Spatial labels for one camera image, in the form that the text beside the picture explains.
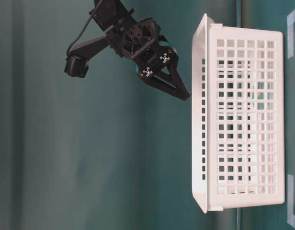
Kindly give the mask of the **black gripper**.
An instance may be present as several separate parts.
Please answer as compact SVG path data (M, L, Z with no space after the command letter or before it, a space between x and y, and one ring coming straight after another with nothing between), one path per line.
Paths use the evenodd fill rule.
M106 38L120 57L135 62L145 84L186 101L190 94L177 71L179 57L160 31L153 18L122 17L107 27Z

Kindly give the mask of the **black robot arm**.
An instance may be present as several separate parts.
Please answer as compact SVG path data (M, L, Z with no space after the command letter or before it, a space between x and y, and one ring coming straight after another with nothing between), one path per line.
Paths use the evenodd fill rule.
M127 10L119 0L96 0L94 4L90 15L116 54L135 62L137 76L153 88L187 100L190 94L177 71L179 57L154 19L136 21L134 10Z

